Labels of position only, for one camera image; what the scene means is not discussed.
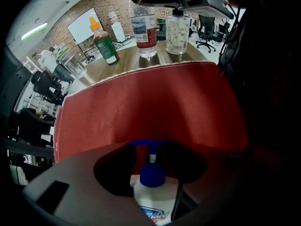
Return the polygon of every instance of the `bottle label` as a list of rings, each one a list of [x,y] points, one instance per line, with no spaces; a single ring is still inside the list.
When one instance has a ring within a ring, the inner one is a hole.
[[[95,45],[108,64],[114,63],[117,60],[117,52],[109,36],[96,41]]]
[[[151,48],[157,44],[154,14],[132,17],[131,21],[138,48]]]

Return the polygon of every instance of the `black lid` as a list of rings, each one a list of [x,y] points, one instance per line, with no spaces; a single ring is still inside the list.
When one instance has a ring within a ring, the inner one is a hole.
[[[184,12],[181,11],[181,10],[173,9],[173,15],[176,15],[176,16],[183,16],[183,15],[184,15]]]

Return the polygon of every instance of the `desk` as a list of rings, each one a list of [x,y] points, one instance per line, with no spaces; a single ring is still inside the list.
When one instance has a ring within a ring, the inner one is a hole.
[[[146,68],[152,65],[172,64],[190,60],[208,61],[208,59],[190,43],[188,43],[186,53],[183,55],[169,54],[166,51],[165,41],[157,42],[157,54],[152,58],[140,57],[136,46],[119,50],[118,54],[120,60],[110,66],[106,63],[104,58],[99,58],[89,63],[86,66],[87,73],[80,81],[85,86],[90,86],[113,75],[138,68]]]

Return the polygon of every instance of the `whiteboard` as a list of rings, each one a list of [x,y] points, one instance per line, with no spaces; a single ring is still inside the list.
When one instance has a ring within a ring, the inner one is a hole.
[[[90,29],[90,17],[93,17],[95,21],[99,22],[99,19],[96,15],[94,8],[91,8],[87,12],[80,15],[77,19],[75,19],[67,28],[69,32],[74,37],[77,44],[82,43],[87,38],[93,35]]]

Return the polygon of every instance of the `ceiling light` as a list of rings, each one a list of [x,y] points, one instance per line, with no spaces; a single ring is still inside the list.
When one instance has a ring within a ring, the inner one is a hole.
[[[40,26],[38,26],[38,27],[36,27],[36,28],[30,30],[29,32],[27,32],[26,34],[24,34],[24,35],[21,37],[21,40],[26,39],[28,36],[32,35],[32,34],[35,33],[36,31],[39,31],[39,30],[45,28],[46,26],[47,26],[47,23],[44,23],[44,24],[42,24],[42,25],[40,25]]]

